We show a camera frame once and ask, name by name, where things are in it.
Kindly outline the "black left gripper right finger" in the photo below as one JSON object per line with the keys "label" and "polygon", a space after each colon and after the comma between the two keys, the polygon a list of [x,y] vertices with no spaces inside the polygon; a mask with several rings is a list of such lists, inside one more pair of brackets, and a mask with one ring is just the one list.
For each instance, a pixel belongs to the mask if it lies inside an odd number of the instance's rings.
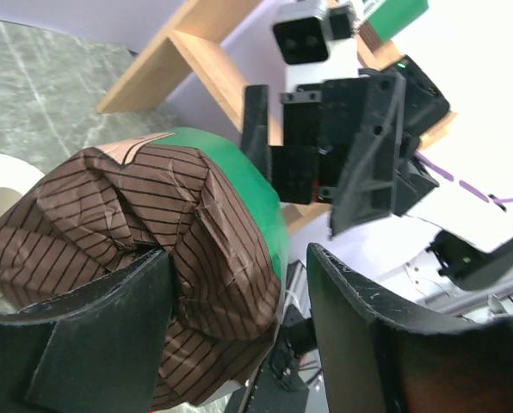
{"label": "black left gripper right finger", "polygon": [[513,315],[426,309],[317,243],[307,277],[332,412],[513,412]]}

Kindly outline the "green roll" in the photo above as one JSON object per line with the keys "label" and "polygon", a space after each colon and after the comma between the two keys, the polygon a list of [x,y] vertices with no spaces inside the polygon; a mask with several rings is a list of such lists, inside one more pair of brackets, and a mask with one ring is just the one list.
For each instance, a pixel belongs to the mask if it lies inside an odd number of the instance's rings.
{"label": "green roll", "polygon": [[374,51],[413,23],[429,8],[428,0],[363,0],[359,35]]}
{"label": "green roll", "polygon": [[0,218],[0,290],[28,305],[157,247],[176,296],[153,406],[202,405],[253,374],[283,311],[279,199],[230,140],[179,127],[82,149]]}

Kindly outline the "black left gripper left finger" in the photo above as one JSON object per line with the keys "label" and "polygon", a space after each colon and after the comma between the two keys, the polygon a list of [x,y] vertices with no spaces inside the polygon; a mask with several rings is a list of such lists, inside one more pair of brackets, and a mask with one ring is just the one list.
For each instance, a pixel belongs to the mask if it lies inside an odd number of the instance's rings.
{"label": "black left gripper left finger", "polygon": [[170,258],[0,313],[0,412],[147,412],[173,306]]}

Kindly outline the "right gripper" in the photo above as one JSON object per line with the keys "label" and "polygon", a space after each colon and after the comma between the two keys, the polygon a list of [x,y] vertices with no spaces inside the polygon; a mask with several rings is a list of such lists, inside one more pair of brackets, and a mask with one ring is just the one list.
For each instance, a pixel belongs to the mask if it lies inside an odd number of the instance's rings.
{"label": "right gripper", "polygon": [[269,147],[269,86],[244,89],[240,149],[286,203],[330,203],[333,237],[393,212],[405,103],[397,73],[301,84],[281,95]]}

